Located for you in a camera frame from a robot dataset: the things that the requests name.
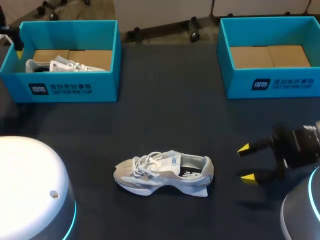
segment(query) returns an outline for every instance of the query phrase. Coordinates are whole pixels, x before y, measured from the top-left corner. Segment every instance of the blue led light ring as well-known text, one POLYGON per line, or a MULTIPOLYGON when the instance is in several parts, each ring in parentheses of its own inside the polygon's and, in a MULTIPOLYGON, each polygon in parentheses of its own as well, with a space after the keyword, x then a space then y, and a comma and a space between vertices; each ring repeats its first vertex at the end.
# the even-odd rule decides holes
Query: blue led light ring
POLYGON ((314 211, 314 214, 316 215, 316 217, 318 218, 318 220, 319 220, 319 222, 320 222, 320 214, 319 214, 319 212, 318 212, 318 210, 317 210, 317 207, 316 207, 316 205, 315 205, 315 201, 314 201, 314 198, 313 198, 313 196, 312 196, 312 191, 311 191, 312 178, 313 178, 313 176, 314 176, 314 174, 315 174, 315 172, 317 171, 318 168, 319 168, 319 167, 317 167, 317 168, 313 171, 313 173, 311 174, 311 176, 310 176, 310 178, 309 178, 308 193, 309 193, 310 203, 311 203, 312 209, 313 209, 313 211, 314 211))
POLYGON ((77 212, 77 205, 76 205, 76 202, 74 202, 74 215, 73 215, 73 220, 72 220, 72 223, 71 223, 71 226, 68 230, 68 232, 66 233, 66 235, 64 236, 64 238, 62 240, 66 240, 67 237, 69 236, 70 232, 71 232, 71 229, 73 228, 74 224, 75 224, 75 220, 76 220, 76 212, 77 212))

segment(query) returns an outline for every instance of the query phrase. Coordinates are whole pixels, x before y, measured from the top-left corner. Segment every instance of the sneaker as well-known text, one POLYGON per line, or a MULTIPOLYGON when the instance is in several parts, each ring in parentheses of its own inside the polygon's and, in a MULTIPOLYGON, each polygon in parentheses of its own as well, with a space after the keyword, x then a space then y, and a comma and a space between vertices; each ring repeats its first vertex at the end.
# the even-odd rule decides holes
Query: sneaker
POLYGON ((209 157, 173 150, 135 156, 115 167, 115 181, 129 192, 142 196, 171 185, 184 194, 207 197, 207 186, 214 177, 214 166, 209 157))
POLYGON ((105 72, 102 68, 93 66, 85 66, 78 62, 67 60, 61 56, 57 56, 55 60, 50 62, 36 62, 29 59, 25 63, 26 73, 38 72, 105 72))

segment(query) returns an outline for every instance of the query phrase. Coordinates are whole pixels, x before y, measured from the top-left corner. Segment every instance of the screw hole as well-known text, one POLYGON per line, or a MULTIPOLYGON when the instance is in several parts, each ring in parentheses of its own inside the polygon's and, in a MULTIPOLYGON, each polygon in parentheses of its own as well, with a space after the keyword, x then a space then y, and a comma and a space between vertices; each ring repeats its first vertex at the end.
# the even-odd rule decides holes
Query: screw hole
POLYGON ((51 192, 50 192, 50 196, 51 196, 53 199, 59 198, 59 194, 58 194, 56 191, 51 191, 51 192))

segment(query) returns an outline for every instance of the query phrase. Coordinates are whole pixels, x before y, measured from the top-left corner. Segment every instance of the shoe sole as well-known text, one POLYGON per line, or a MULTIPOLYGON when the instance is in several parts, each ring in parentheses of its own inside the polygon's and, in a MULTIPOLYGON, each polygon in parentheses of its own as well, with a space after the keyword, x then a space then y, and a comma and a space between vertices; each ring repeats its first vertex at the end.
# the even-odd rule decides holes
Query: shoe sole
MULTIPOLYGON (((117 182, 117 183, 125 190, 127 190, 133 194, 140 195, 140 196, 149 196, 157 189, 163 187, 163 186, 155 186, 155 187, 151 187, 148 189, 140 189, 140 188, 132 188, 132 187, 124 186, 124 185, 120 184, 119 182, 117 182)), ((188 194, 191 196, 196 196, 196 197, 207 197, 208 196, 208 191, 207 191, 206 186, 202 186, 202 187, 199 187, 199 186, 179 186, 179 185, 171 185, 171 186, 175 187, 176 189, 179 189, 182 193, 188 194)))

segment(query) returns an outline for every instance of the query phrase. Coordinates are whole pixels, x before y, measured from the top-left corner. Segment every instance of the white dome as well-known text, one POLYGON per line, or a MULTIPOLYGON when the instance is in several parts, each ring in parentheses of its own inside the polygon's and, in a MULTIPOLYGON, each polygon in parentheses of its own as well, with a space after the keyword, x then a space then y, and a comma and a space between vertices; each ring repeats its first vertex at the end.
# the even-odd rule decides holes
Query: white dome
POLYGON ((0 137, 0 240, 26 240, 60 211, 68 173, 48 145, 28 137, 0 137))

